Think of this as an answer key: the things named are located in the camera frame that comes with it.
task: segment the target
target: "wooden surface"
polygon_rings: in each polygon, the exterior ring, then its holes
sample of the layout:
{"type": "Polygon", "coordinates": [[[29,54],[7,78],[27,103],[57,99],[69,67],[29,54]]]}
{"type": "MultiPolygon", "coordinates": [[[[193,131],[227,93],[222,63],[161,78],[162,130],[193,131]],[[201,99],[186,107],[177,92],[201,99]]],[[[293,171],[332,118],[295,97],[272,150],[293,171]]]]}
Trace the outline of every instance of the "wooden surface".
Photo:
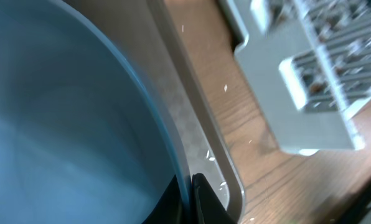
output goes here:
{"type": "Polygon", "coordinates": [[[371,176],[371,102],[354,118],[365,150],[282,153],[233,59],[232,37],[217,3],[166,4],[242,178],[242,223],[332,223],[371,176]]]}

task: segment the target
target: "gray plastic container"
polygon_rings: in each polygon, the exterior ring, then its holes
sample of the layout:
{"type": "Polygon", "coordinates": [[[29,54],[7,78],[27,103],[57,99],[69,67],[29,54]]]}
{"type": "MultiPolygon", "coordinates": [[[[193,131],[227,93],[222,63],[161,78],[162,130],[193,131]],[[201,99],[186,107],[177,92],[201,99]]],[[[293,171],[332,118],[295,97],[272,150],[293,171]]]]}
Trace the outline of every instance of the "gray plastic container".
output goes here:
{"type": "Polygon", "coordinates": [[[61,1],[0,1],[0,224],[141,223],[174,175],[187,211],[177,130],[120,51],[61,1]]]}

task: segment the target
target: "black object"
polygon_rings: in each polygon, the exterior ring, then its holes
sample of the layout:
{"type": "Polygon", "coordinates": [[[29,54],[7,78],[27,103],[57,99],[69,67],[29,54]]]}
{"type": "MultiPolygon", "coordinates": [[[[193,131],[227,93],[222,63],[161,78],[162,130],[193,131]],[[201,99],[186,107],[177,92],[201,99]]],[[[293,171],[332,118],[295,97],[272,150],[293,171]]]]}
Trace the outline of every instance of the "black object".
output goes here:
{"type": "Polygon", "coordinates": [[[187,221],[198,224],[235,224],[203,174],[192,176],[192,217],[185,217],[176,177],[173,177],[163,196],[144,224],[187,221]]]}
{"type": "Polygon", "coordinates": [[[371,224],[371,182],[337,224],[371,224]]]}

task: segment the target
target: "wood grain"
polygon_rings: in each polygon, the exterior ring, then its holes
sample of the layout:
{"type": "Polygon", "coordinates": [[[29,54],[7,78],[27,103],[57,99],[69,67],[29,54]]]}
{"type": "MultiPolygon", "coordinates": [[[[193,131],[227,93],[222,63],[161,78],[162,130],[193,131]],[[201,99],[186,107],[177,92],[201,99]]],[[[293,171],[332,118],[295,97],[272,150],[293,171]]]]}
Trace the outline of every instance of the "wood grain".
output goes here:
{"type": "Polygon", "coordinates": [[[354,118],[365,150],[287,155],[233,59],[233,39],[217,3],[166,5],[245,186],[242,223],[332,223],[371,176],[371,102],[354,118]]]}

